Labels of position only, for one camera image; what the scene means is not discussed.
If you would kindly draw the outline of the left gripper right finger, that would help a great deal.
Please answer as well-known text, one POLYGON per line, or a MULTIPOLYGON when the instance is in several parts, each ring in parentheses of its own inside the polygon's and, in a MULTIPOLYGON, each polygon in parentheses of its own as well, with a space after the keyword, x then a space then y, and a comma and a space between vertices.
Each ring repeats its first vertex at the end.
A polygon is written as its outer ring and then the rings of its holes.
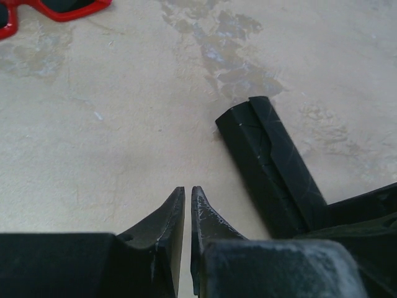
POLYGON ((190 273, 194 295, 200 293, 200 265, 205 247, 216 240, 247 240, 234 229, 209 203, 201 186, 194 186, 191 195, 190 273))

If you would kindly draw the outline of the black sunglasses case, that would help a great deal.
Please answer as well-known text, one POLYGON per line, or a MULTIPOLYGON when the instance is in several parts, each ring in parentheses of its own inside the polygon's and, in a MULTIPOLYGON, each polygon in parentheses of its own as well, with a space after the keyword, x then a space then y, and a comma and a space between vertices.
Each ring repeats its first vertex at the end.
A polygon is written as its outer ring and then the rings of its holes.
POLYGON ((250 97, 215 123, 272 237, 329 225, 328 205, 268 97, 250 97))

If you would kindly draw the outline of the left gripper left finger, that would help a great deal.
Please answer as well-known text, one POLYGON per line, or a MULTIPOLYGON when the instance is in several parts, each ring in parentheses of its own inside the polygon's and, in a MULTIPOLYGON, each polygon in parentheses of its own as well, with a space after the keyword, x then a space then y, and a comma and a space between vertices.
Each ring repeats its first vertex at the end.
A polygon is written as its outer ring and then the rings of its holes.
POLYGON ((185 219, 185 189, 178 186, 154 212, 117 235, 131 249, 128 290, 133 297, 177 297, 185 219))

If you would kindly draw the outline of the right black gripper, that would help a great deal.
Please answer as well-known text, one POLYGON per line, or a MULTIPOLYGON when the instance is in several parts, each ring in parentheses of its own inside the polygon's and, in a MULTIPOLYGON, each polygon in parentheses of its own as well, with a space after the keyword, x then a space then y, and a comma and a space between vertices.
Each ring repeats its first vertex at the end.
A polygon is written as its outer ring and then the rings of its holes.
POLYGON ((333 203, 328 211, 330 227, 296 237, 340 243, 369 297, 396 297, 396 183, 333 203))

